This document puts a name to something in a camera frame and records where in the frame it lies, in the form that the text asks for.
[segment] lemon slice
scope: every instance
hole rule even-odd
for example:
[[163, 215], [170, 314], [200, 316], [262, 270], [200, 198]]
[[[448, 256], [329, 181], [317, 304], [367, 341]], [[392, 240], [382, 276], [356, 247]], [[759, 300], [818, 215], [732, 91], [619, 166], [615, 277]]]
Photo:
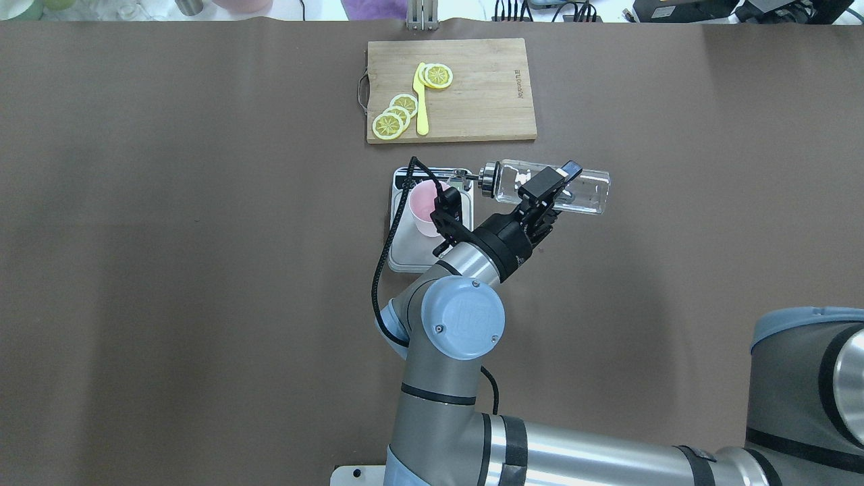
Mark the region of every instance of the lemon slice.
[[434, 89], [443, 89], [453, 83], [453, 71], [443, 64], [427, 64], [422, 77], [423, 84]]
[[414, 98], [411, 94], [397, 94], [390, 100], [390, 106], [401, 106], [408, 110], [410, 116], [417, 115], [417, 98]]
[[399, 119], [402, 120], [403, 130], [408, 127], [408, 123], [411, 121], [411, 112], [401, 106], [391, 106], [384, 110], [384, 113], [396, 113]]
[[396, 113], [384, 112], [372, 121], [372, 133], [382, 140], [392, 140], [402, 135], [407, 125]]

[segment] brown table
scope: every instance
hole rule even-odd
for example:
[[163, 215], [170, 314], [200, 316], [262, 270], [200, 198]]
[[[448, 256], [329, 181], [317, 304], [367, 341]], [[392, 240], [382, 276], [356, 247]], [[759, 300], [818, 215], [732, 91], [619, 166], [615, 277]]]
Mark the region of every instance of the brown table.
[[[496, 36], [527, 41], [537, 141], [365, 143], [367, 41]], [[500, 287], [502, 412], [740, 445], [756, 319], [864, 306], [862, 66], [855, 27], [4, 22], [3, 480], [380, 464], [402, 365], [369, 286], [413, 154], [613, 174], [607, 213], [562, 217]]]

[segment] white label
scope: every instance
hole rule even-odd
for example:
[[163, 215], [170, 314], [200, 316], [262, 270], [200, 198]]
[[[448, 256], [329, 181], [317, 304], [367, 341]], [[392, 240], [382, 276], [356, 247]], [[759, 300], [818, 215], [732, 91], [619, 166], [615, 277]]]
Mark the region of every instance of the white label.
[[671, 7], [660, 7], [659, 9], [654, 9], [654, 13], [651, 14], [651, 18], [663, 18], [672, 15], [672, 12], [675, 11], [675, 5]]

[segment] purple cloth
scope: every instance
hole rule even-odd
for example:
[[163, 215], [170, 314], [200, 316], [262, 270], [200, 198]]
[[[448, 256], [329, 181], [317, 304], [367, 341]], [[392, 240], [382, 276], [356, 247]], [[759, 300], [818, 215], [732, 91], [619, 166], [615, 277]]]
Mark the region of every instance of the purple cloth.
[[348, 20], [378, 18], [403, 19], [408, 15], [408, 0], [342, 0]]

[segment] light blue joint cap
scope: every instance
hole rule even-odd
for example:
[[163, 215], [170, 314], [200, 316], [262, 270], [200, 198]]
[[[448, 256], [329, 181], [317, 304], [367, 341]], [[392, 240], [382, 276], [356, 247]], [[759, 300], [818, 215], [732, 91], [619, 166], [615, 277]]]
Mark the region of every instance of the light blue joint cap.
[[387, 466], [384, 468], [384, 486], [429, 486], [410, 469], [396, 459], [390, 446], [387, 446]]
[[851, 307], [790, 307], [768, 312], [756, 322], [753, 332], [753, 347], [763, 339], [787, 329], [819, 323], [864, 323], [864, 309]]
[[469, 277], [440, 278], [423, 296], [423, 329], [432, 344], [455, 360], [485, 355], [504, 334], [504, 305], [487, 284]]
[[[396, 309], [393, 309], [393, 299], [390, 299], [390, 302], [387, 303], [387, 306], [381, 310], [381, 320], [384, 321], [384, 326], [393, 333], [394, 336], [398, 337], [403, 341], [408, 341], [408, 332], [405, 331], [405, 327], [402, 325], [402, 322], [399, 321], [399, 316], [396, 315]], [[387, 336], [381, 332], [381, 328], [378, 327], [378, 321], [375, 321], [375, 329], [378, 330], [378, 333], [381, 337], [387, 341], [387, 344], [390, 344], [390, 347], [396, 351], [397, 355], [402, 356], [402, 359], [408, 358], [408, 348], [403, 346], [399, 346], [395, 342], [387, 339]]]

